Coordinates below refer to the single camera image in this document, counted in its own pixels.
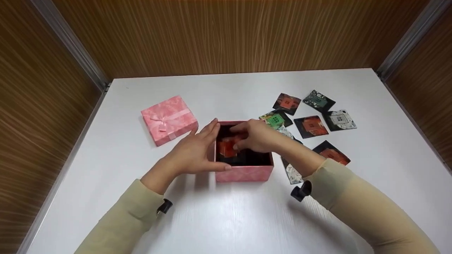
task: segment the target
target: wooden wall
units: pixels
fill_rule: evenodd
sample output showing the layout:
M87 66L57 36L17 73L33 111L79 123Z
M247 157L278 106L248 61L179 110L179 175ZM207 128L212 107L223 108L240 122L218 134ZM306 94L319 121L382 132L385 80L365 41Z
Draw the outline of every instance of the wooden wall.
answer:
M1 1L0 38L0 253L5 254L19 248L100 92L29 1Z
M378 68L428 0L54 0L110 79Z
M452 168L452 7L387 84Z

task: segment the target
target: pink ribbon bow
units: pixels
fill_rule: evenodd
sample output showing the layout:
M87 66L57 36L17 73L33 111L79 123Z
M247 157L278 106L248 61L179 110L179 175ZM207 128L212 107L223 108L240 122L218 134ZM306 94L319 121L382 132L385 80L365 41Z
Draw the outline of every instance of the pink ribbon bow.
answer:
M174 134L174 125L179 123L175 119L188 113L190 113L190 109L186 108L182 111L166 116L165 111L160 108L156 111L156 113L152 112L150 114L149 119L154 122L149 126L149 128L152 129L158 126L160 132L168 132L169 139L173 140L176 138L176 135Z

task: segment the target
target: woman's right hand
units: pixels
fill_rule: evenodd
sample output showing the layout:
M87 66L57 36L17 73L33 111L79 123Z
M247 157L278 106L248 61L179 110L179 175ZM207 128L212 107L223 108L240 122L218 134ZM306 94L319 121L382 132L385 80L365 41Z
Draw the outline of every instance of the woman's right hand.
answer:
M256 152L274 152L278 144L284 142L283 134L272 129L264 121L250 119L230 128L232 133L246 134L247 138L234 145L235 150L249 148Z

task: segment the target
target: pink gift box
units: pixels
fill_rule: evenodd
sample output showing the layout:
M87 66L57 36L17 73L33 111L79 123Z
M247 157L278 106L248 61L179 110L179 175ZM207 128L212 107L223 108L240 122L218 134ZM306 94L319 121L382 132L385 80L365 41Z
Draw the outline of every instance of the pink gift box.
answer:
M229 131L229 128L237 125L244 121L221 121L220 123L220 132L218 133L218 138L215 141L215 161L218 161L221 156L218 154L217 150L217 141L221 140L224 137L224 133ZM264 158L262 165L240 165L234 166L232 164L232 169L229 171L216 172L215 179L217 182L265 182L269 179L270 174L272 173L274 164L273 164L273 156L272 153L259 153L260 156Z
M161 146L198 126L193 113L177 95L141 111L156 146Z

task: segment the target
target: white table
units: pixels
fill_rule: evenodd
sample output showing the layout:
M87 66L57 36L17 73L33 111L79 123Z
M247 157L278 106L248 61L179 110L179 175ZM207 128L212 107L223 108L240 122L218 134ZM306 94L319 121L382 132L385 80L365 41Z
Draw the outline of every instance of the white table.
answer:
M452 249L452 177L371 69L115 79L62 181L29 254L73 253L129 184L181 139L156 147L140 111L181 95L204 126L214 117L247 120L272 110L279 93L316 89L346 109L358 128L302 139L328 140L349 168L402 207L446 253ZM295 118L319 115L301 104ZM265 183L215 183L214 175L177 178L174 206L135 253L365 253L360 237L311 197L290 197L278 155Z

